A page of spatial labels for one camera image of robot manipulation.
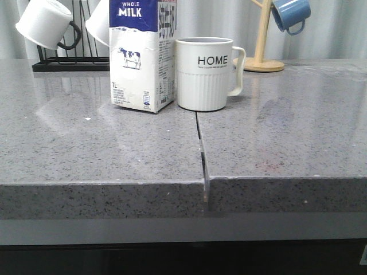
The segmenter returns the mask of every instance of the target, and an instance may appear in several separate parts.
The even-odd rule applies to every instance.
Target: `mug rack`
[[[110,69],[109,57],[98,54],[96,40],[85,29],[85,21],[91,16],[89,0],[71,0],[71,5],[74,21],[76,5],[79,6],[80,21],[76,22],[81,30],[79,44],[72,50],[63,50],[65,56],[59,56],[57,50],[54,51],[54,56],[48,56],[50,54],[47,52],[50,50],[37,46],[40,61],[32,65],[34,72],[108,71]]]
[[[272,0],[263,0],[262,3],[258,2],[257,0],[251,1],[261,8],[261,15],[259,22],[259,31],[257,34],[255,56],[246,58],[244,69],[252,72],[278,72],[280,70],[283,70],[284,63],[278,60],[264,59]],[[233,63],[237,66],[237,59],[234,59]]]

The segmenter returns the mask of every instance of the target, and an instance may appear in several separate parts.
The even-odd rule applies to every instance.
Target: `gray curtain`
[[[60,0],[70,9],[71,1]],[[99,2],[82,2],[86,5],[87,1],[91,9]],[[38,58],[35,44],[14,27],[27,2],[0,0],[0,58]],[[280,32],[271,16],[265,58],[367,58],[366,0],[310,0],[310,5],[311,17],[297,36]],[[75,16],[78,23],[78,9]],[[259,17],[260,8],[251,0],[178,0],[178,36],[232,38],[237,46],[247,50],[248,56],[253,56]],[[100,43],[97,50],[100,56],[108,55],[108,48]]]

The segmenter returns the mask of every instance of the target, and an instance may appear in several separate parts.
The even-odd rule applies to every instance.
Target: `wooden stand pole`
[[[278,72],[283,70],[284,63],[276,60],[264,60],[272,0],[263,0],[263,3],[259,3],[257,0],[251,1],[261,7],[261,15],[259,32],[257,34],[255,56],[246,58],[244,69],[253,72]],[[237,65],[237,59],[234,59],[233,63]]]

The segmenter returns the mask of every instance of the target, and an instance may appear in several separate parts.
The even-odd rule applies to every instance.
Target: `wooden base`
[[[237,66],[238,58],[233,60],[233,64]],[[251,72],[278,72],[284,70],[284,63],[276,60],[263,60],[262,63],[255,62],[253,57],[247,57],[244,70]]]

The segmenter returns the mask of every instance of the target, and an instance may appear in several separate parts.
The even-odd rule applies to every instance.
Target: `hanging white mug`
[[[225,107],[227,96],[237,96],[242,91],[246,52],[232,45],[233,40],[217,37],[176,40],[179,106],[192,111],[215,111]],[[233,50],[240,54],[237,86],[228,92]]]
[[[109,4],[109,0],[101,0],[91,17],[85,22],[89,33],[106,46],[110,45]]]
[[[76,31],[77,37],[71,46],[66,46],[60,41],[69,25]],[[15,27],[25,38],[50,50],[57,50],[58,47],[71,50],[81,38],[72,13],[56,0],[31,0]]]

